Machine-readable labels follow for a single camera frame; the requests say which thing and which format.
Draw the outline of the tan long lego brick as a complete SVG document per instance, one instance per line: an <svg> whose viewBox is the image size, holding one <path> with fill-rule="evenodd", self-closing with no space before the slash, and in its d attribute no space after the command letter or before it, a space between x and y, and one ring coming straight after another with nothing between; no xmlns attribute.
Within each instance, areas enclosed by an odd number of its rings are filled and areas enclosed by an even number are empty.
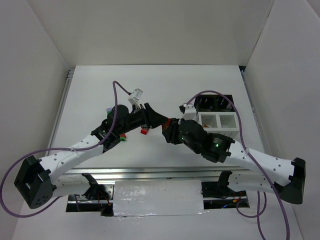
<svg viewBox="0 0 320 240"><path fill-rule="evenodd" d="M161 125L162 131L165 131L168 127L167 122Z"/></svg>

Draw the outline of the red curved lego brick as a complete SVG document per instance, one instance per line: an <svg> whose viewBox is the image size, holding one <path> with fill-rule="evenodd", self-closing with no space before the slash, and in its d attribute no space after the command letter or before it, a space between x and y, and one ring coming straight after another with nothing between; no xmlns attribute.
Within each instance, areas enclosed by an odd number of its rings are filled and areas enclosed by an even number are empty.
<svg viewBox="0 0 320 240"><path fill-rule="evenodd" d="M143 134L143 135L147 135L148 131L149 131L149 128L142 127L141 130L140 130L140 133Z"/></svg>

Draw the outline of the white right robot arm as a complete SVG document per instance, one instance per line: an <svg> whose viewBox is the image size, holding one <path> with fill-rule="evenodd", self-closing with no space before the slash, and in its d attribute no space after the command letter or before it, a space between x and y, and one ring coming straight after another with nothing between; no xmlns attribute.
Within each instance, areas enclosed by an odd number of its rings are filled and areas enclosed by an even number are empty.
<svg viewBox="0 0 320 240"><path fill-rule="evenodd" d="M162 126L169 144L184 144L212 163L239 166L253 174L222 171L217 188L221 193L256 191L274 193L281 200L300 205L303 202L306 162L274 157L245 148L235 139L220 133L208 133L194 120L169 119Z"/></svg>

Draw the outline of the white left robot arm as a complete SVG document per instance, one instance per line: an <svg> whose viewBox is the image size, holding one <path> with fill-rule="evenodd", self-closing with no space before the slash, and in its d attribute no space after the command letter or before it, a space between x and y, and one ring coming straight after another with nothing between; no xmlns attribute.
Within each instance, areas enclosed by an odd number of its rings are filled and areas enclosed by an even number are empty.
<svg viewBox="0 0 320 240"><path fill-rule="evenodd" d="M142 126L154 129L167 121L167 117L154 111L148 103L132 112L125 105L115 105L100 126L69 149L39 159L34 155L25 158L14 185L30 209L41 207L54 196L76 194L87 199L106 199L106 188L91 174L81 173L63 179L64 174L115 147L122 134Z"/></svg>

